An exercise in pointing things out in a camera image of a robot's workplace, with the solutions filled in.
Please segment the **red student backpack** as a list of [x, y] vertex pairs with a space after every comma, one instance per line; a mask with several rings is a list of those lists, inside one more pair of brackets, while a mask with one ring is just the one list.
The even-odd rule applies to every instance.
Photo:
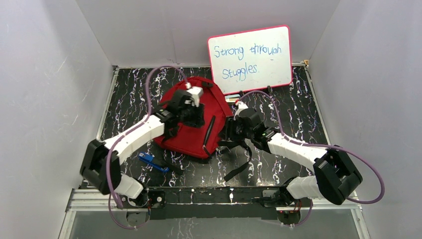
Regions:
[[185, 82], [175, 84], [162, 97], [154, 116], [163, 120], [164, 134], [155, 142], [164, 149], [207, 159], [219, 147], [244, 148], [249, 155], [250, 147], [242, 138], [228, 138], [232, 111], [217, 84], [203, 77], [189, 77], [192, 87], [199, 87], [203, 94], [199, 105], [190, 103], [193, 93], [188, 92]]

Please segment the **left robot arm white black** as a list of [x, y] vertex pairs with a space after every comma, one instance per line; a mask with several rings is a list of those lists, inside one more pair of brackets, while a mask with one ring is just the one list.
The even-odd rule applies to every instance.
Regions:
[[80, 168], [81, 176], [104, 195], [111, 194], [114, 199], [117, 195], [125, 195], [134, 206], [145, 206], [149, 199], [146, 186], [122, 174], [121, 164], [149, 141], [160, 136], [175, 137], [181, 123], [195, 128], [203, 126], [202, 95], [200, 87], [176, 90], [164, 107], [146, 115], [126, 131], [105, 141], [94, 139], [89, 142]]

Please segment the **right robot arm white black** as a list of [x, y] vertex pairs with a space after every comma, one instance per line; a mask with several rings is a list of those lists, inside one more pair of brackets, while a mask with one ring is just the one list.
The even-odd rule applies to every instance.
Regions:
[[256, 148], [285, 157], [311, 171], [311, 176], [288, 179], [278, 192], [263, 196], [260, 199], [263, 203], [293, 206], [302, 198], [325, 198], [341, 205], [363, 181], [350, 157], [339, 147], [318, 148], [295, 141], [278, 129], [266, 126], [256, 110], [251, 108], [241, 109], [234, 116], [227, 117], [223, 135], [225, 140], [239, 145], [244, 145], [248, 139]]

